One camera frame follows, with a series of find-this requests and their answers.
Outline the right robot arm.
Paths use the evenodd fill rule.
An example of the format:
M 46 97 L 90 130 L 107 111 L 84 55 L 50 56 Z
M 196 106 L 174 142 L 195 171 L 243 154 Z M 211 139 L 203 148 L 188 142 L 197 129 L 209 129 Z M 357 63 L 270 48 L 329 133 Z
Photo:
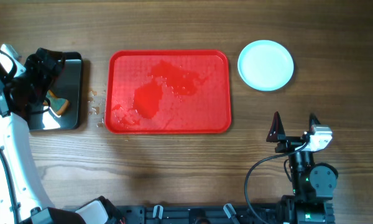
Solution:
M 333 132 L 311 114 L 308 131 L 300 137 L 287 136 L 280 114 L 274 113 L 267 142 L 276 143 L 275 152 L 288 157 L 293 195 L 284 195 L 276 205 L 277 223 L 332 223 L 328 202 L 333 199 L 338 171 L 327 163 L 316 163 L 314 153 L 325 149 Z

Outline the green orange sponge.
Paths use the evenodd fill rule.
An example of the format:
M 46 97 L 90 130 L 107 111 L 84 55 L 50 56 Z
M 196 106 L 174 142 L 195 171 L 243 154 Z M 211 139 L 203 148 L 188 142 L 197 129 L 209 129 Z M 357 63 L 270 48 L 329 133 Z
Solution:
M 58 116 L 63 115 L 70 106 L 70 102 L 67 99 L 57 97 L 52 90 L 47 92 L 46 98 L 44 106 L 50 106 Z

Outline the white plate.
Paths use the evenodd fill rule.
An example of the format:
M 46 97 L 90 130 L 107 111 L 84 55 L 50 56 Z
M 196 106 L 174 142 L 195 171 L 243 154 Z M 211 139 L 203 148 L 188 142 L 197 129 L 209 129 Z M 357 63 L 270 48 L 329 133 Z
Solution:
M 293 77 L 294 61 L 290 52 L 272 40 L 257 40 L 246 45 L 237 60 L 241 79 L 259 91 L 276 91 Z

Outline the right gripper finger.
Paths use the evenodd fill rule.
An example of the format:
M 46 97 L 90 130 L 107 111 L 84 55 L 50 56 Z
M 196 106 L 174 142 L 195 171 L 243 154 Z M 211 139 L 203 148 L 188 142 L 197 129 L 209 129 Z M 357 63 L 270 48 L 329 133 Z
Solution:
M 278 111 L 274 113 L 272 125 L 266 138 L 267 142 L 282 142 L 286 141 L 285 130 Z
M 314 113 L 310 113 L 309 116 L 309 128 L 311 128 L 314 125 L 320 125 L 321 123 L 319 122 L 317 116 Z

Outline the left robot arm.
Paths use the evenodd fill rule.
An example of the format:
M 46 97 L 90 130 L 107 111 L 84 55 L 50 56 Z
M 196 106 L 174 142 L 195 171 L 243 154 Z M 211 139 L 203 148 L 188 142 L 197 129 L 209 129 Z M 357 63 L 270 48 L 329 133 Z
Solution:
M 35 106 L 50 103 L 49 89 L 77 52 L 39 48 L 21 65 L 8 45 L 0 48 L 0 223 L 125 223 L 103 196 L 75 211 L 54 207 L 37 172 L 28 120 Z

